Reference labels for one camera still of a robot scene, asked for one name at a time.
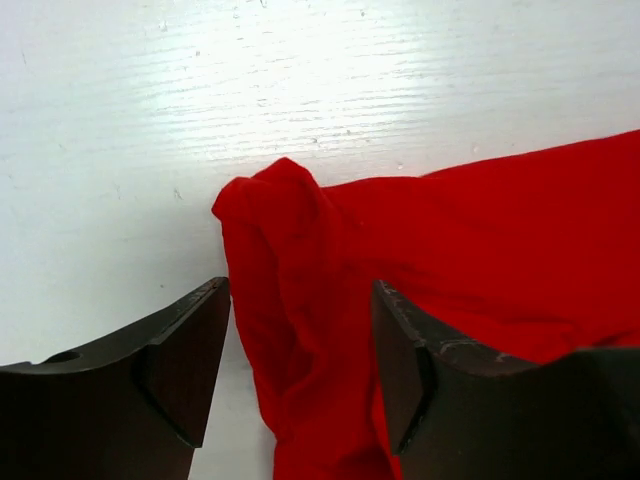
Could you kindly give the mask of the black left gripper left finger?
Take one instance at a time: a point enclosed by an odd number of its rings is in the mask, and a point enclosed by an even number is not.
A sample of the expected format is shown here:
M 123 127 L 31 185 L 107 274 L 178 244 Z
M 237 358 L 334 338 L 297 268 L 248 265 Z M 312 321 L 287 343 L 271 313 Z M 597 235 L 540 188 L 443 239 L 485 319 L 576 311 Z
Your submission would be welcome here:
M 218 277 L 102 338 L 3 366 L 2 477 L 187 478 L 229 314 L 229 282 Z

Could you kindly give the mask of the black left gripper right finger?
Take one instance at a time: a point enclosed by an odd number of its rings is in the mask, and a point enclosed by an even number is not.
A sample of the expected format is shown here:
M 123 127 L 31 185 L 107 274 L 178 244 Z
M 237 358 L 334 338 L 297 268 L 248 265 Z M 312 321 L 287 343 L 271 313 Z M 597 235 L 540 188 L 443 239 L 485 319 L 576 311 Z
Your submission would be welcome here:
M 392 454 L 407 479 L 635 479 L 639 351 L 537 365 L 427 314 L 383 281 L 372 330 Z

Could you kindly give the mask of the red t-shirt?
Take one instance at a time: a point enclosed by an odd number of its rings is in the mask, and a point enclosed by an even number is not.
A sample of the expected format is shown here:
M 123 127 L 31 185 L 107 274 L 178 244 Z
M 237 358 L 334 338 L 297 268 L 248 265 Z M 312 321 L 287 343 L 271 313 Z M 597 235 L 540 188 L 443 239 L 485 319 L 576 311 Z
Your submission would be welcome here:
M 371 335 L 383 280 L 536 363 L 639 342 L 639 135 L 322 187 L 280 159 L 231 181 L 222 226 L 277 479 L 397 479 Z

